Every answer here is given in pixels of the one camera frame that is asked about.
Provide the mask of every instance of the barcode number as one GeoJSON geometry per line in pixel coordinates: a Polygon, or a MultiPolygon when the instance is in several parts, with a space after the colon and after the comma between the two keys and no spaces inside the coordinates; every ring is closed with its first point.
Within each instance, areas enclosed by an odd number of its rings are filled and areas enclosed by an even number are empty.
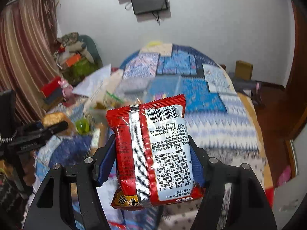
{"type": "Polygon", "coordinates": [[[148,110],[146,111],[146,114],[147,118],[149,118],[152,123],[179,117],[175,106],[162,108],[162,109],[148,110]]]}

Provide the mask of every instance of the red cloth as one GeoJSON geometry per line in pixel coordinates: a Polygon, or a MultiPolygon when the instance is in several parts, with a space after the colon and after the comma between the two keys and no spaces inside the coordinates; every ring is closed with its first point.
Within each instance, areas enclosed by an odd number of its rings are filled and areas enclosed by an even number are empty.
{"type": "Polygon", "coordinates": [[[60,87],[58,81],[61,80],[60,76],[54,77],[54,79],[49,82],[48,84],[44,85],[43,88],[40,90],[45,98],[49,97],[50,94],[58,87],[60,87]]]}
{"type": "Polygon", "coordinates": [[[265,189],[265,193],[266,193],[266,196],[267,196],[267,199],[268,199],[268,202],[269,202],[271,208],[273,207],[274,192],[275,192],[275,188],[274,187],[265,189]]]}

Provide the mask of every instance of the snack bag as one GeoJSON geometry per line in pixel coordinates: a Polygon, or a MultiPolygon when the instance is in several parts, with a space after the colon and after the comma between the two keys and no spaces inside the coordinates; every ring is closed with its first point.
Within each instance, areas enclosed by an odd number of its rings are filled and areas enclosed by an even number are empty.
{"type": "Polygon", "coordinates": [[[184,113],[184,95],[107,111],[120,185],[113,207],[138,210],[203,196],[193,179],[184,113]]]}

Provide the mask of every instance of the curtain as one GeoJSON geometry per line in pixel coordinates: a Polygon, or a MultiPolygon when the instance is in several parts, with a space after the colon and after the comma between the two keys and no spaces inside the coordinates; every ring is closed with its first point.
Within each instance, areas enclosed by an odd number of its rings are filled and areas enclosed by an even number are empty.
{"type": "Polygon", "coordinates": [[[56,30],[54,0],[18,0],[0,15],[0,89],[16,91],[22,123],[45,115],[40,89],[59,75],[56,30]]]}

